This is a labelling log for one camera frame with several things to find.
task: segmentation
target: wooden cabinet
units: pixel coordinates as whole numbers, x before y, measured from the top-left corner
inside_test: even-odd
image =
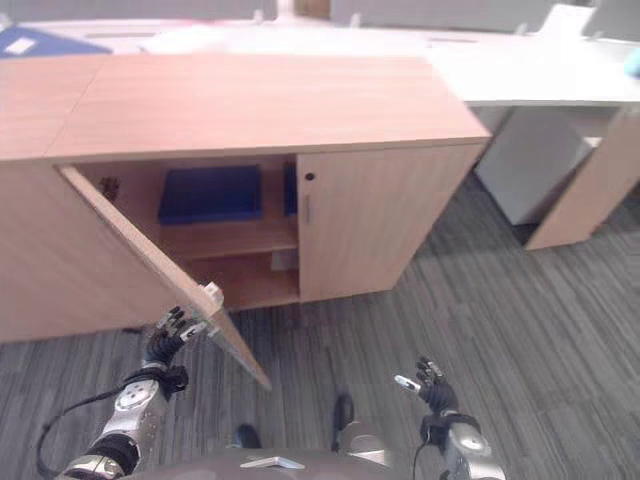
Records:
[[[303,301],[392,288],[479,147],[300,155]]]
[[[0,85],[0,300],[16,314],[0,340],[151,323],[181,303],[264,384],[199,285],[233,309],[391,288],[487,140],[420,58],[6,60]],[[168,171],[248,165],[259,218],[159,222]]]

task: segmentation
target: black cable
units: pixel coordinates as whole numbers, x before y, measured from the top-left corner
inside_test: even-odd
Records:
[[[98,402],[100,400],[106,400],[109,397],[113,397],[114,395],[119,394],[122,390],[124,390],[125,385],[120,385],[118,388],[114,388],[105,393],[101,393],[100,395],[95,395],[93,397],[82,400],[78,403],[71,405],[70,407],[65,408],[58,415],[53,417],[51,421],[45,423],[42,426],[42,433],[40,433],[40,437],[36,442],[36,466],[38,468],[38,473],[46,479],[52,479],[60,475],[61,472],[57,472],[49,468],[49,466],[42,459],[42,447],[44,445],[44,440],[47,438],[47,434],[51,431],[51,428],[67,413],[72,410],[75,410],[78,407],[82,407],[84,405],[89,405],[93,402]]]
[[[418,448],[416,448],[416,453],[413,455],[413,468],[411,469],[411,478],[416,480],[416,465],[418,464],[418,455],[424,447],[429,445],[429,440],[425,440]]]

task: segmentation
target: door handle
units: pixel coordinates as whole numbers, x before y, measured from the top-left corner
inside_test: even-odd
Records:
[[[311,195],[305,195],[304,196],[304,214],[305,214],[305,220],[308,224],[311,223],[311,219],[312,219],[311,212],[312,212]]]

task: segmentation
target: white desk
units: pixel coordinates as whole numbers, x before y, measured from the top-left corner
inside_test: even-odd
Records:
[[[568,9],[558,10],[566,13]],[[573,25],[579,28],[579,22]],[[527,244],[542,248],[589,238],[640,177],[640,80],[623,72],[626,56],[640,44],[591,41],[567,34],[564,20],[541,34],[342,29],[317,21],[301,27],[280,18],[209,25],[205,36],[172,33],[177,21],[56,22],[29,24],[90,40],[114,53],[224,51],[299,55],[423,56],[471,106],[602,105],[621,108],[601,146],[585,162]]]

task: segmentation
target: blue folder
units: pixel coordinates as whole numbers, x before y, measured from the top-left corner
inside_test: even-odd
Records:
[[[262,216],[258,166],[170,170],[160,202],[161,225],[250,220]]]
[[[7,47],[21,38],[32,40],[36,42],[36,44],[22,54],[5,51]],[[81,42],[73,38],[64,38],[58,35],[41,32],[32,28],[12,26],[0,31],[0,58],[50,57],[92,53],[110,54],[111,50],[104,47],[98,47],[90,43]]]

